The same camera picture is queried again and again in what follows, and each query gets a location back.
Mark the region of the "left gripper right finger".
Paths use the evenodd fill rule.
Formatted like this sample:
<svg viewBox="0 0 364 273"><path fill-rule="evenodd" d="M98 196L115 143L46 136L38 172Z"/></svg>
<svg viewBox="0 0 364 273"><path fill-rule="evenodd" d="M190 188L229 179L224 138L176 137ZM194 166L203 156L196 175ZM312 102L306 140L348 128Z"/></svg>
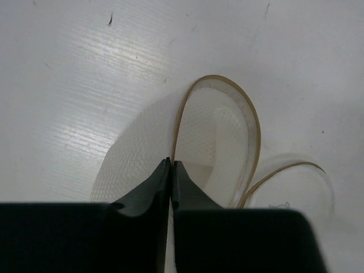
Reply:
<svg viewBox="0 0 364 273"><path fill-rule="evenodd" d="M306 218L288 209L225 209L189 177L172 175L177 272L327 272Z"/></svg>

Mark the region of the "white mesh laundry bag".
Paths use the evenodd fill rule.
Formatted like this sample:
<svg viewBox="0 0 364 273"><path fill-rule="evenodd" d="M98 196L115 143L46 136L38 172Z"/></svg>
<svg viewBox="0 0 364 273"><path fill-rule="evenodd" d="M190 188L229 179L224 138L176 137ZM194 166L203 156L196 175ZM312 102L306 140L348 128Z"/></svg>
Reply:
<svg viewBox="0 0 364 273"><path fill-rule="evenodd" d="M325 171L299 159L258 169L261 141L257 111L243 89L226 77L204 76L177 110L161 100L129 124L106 153L90 198L116 200L170 157L182 162L192 181L220 206L330 217L334 193Z"/></svg>

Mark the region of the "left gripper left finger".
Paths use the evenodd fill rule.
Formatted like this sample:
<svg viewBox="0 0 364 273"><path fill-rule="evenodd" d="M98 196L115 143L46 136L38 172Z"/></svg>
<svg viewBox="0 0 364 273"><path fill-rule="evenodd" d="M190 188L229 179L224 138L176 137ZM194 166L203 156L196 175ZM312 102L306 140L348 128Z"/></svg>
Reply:
<svg viewBox="0 0 364 273"><path fill-rule="evenodd" d="M114 202L1 203L1 271L163 272L170 171Z"/></svg>

